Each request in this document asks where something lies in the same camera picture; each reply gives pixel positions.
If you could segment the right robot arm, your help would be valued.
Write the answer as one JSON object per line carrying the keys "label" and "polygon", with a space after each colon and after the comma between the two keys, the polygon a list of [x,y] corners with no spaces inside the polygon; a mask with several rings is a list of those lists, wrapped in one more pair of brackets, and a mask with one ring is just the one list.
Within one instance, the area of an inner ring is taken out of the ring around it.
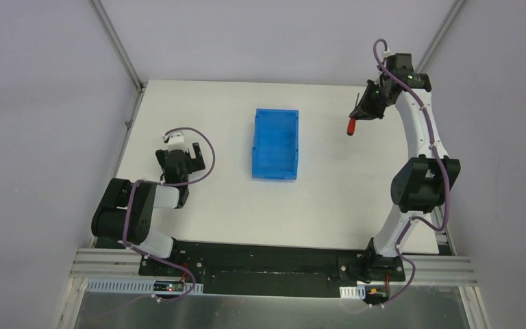
{"label": "right robot arm", "polygon": [[367,81],[366,89],[349,115],[347,134],[357,121],[382,119],[385,109],[395,107],[405,133],[408,160],[393,177],[391,211],[382,229],[356,260],[342,263],[340,275],[363,282],[403,281],[401,248],[419,223],[443,231],[448,219],[435,226],[428,218],[435,208],[450,206],[450,191],[461,171],[442,144],[431,108],[431,82],[417,73],[408,53],[386,55],[379,65],[379,79]]}

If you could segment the red handled screwdriver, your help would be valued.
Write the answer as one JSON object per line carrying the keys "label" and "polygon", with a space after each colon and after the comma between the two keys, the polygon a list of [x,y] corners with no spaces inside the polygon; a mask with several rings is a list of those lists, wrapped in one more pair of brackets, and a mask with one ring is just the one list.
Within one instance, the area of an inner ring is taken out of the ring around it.
{"label": "red handled screwdriver", "polygon": [[356,116],[356,108],[359,104],[359,101],[360,101],[360,94],[358,93],[357,94],[357,97],[355,99],[355,102],[354,102],[354,107],[351,111],[351,113],[349,114],[349,122],[348,122],[348,125],[347,125],[347,135],[348,136],[353,136],[354,133],[355,133],[355,124],[356,124],[356,121],[357,119],[355,118]]}

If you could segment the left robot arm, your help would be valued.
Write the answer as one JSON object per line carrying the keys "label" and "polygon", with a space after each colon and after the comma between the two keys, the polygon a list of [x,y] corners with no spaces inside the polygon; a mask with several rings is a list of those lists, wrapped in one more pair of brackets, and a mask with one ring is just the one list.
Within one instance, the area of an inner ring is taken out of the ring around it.
{"label": "left robot arm", "polygon": [[175,239],[154,228],[151,222],[155,211],[180,209],[187,202],[190,175],[205,170],[200,144],[193,143],[192,151],[194,154],[183,144],[155,152],[161,179],[168,186],[111,179],[92,218],[92,234],[159,258],[169,258]]}

